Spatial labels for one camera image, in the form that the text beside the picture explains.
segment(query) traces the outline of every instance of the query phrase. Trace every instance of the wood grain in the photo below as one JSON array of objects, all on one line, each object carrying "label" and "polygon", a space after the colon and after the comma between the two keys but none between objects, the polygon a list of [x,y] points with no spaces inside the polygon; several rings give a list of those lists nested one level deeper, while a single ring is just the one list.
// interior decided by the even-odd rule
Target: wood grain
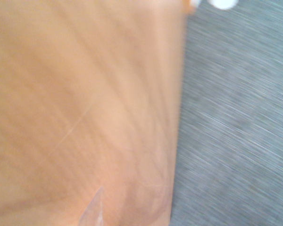
[{"label": "wood grain", "polygon": [[0,1],[0,226],[166,226],[182,2]]}]

